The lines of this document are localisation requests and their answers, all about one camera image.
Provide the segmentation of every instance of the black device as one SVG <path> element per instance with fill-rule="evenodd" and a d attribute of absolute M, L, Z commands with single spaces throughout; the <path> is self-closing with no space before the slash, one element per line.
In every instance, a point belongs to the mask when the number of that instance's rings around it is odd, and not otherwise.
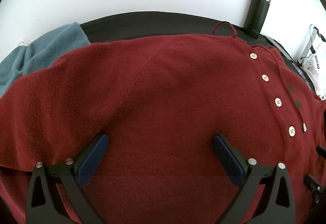
<path fill-rule="evenodd" d="M 246 34 L 257 39 L 265 22 L 271 0 L 251 0 L 243 29 Z"/>
<path fill-rule="evenodd" d="M 80 187 L 90 182 L 108 146 L 107 135 L 99 134 L 75 158 L 68 158 L 57 165 L 38 162 L 27 195 L 26 223 L 75 223 L 68 217 L 57 191 L 56 184 L 62 184 L 83 224 L 105 224 Z M 237 195 L 216 224 L 241 223 L 260 184 L 265 184 L 265 190 L 253 218 L 247 224 L 295 224 L 294 196 L 283 163 L 271 167 L 258 164 L 254 158 L 246 159 L 222 134 L 213 138 L 213 151 L 232 184 L 239 187 Z"/>

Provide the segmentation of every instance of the metal screw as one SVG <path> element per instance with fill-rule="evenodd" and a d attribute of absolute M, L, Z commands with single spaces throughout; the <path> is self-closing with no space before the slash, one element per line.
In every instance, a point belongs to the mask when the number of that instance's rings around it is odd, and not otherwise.
<path fill-rule="evenodd" d="M 43 162 L 38 162 L 38 163 L 35 165 L 35 167 L 36 167 L 36 168 L 41 168 L 42 165 L 43 165 Z"/>
<path fill-rule="evenodd" d="M 282 163 L 282 162 L 279 162 L 279 163 L 278 163 L 278 167 L 279 167 L 280 169 L 285 169 L 285 164 Z"/>
<path fill-rule="evenodd" d="M 65 164 L 66 164 L 66 165 L 70 165 L 70 164 L 72 164 L 73 162 L 74 162 L 74 159 L 73 159 L 73 158 L 68 158 L 68 159 L 65 160 Z"/>
<path fill-rule="evenodd" d="M 254 158 L 249 158 L 249 159 L 248 159 L 248 162 L 249 162 L 249 164 L 251 164 L 251 165 L 256 165 L 256 164 L 257 164 L 257 161 L 256 161 Z"/>

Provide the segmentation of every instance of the blue gripper pad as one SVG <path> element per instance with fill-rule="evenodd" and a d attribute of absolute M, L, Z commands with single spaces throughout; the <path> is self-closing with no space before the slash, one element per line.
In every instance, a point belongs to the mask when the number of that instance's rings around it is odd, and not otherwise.
<path fill-rule="evenodd" d="M 231 183 L 241 188 L 246 181 L 244 170 L 219 135 L 213 139 L 213 150 L 229 176 Z"/>
<path fill-rule="evenodd" d="M 86 147 L 75 163 L 76 182 L 80 187 L 88 185 L 109 148 L 107 135 L 98 135 L 95 140 Z"/>

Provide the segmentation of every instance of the white button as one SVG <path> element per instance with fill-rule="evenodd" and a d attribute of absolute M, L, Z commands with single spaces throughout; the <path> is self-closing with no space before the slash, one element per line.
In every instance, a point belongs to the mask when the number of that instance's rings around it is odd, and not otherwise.
<path fill-rule="evenodd" d="M 279 99 L 278 97 L 275 98 L 275 104 L 280 107 L 282 105 L 282 101 L 281 99 Z"/>
<path fill-rule="evenodd" d="M 264 80 L 265 82 L 268 82 L 269 78 L 268 78 L 267 75 L 263 74 L 261 77 L 263 78 L 263 80 Z"/>
<path fill-rule="evenodd" d="M 251 53 L 251 54 L 250 54 L 250 57 L 251 57 L 252 59 L 257 59 L 257 54 L 255 54 L 255 53 Z"/>
<path fill-rule="evenodd" d="M 289 127 L 289 134 L 290 134 L 291 137 L 293 137 L 295 135 L 295 128 L 294 128 L 294 126 Z"/>
<path fill-rule="evenodd" d="M 283 170 L 283 169 L 285 169 L 285 164 L 282 162 L 279 162 L 278 167 Z"/>

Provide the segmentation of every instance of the dark logo print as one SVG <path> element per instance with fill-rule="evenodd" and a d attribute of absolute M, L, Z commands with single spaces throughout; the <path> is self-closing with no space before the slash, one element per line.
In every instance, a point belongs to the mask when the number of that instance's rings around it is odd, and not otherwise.
<path fill-rule="evenodd" d="M 315 60 L 317 62 L 317 68 L 319 69 L 319 63 L 318 63 L 317 55 L 315 55 Z"/>

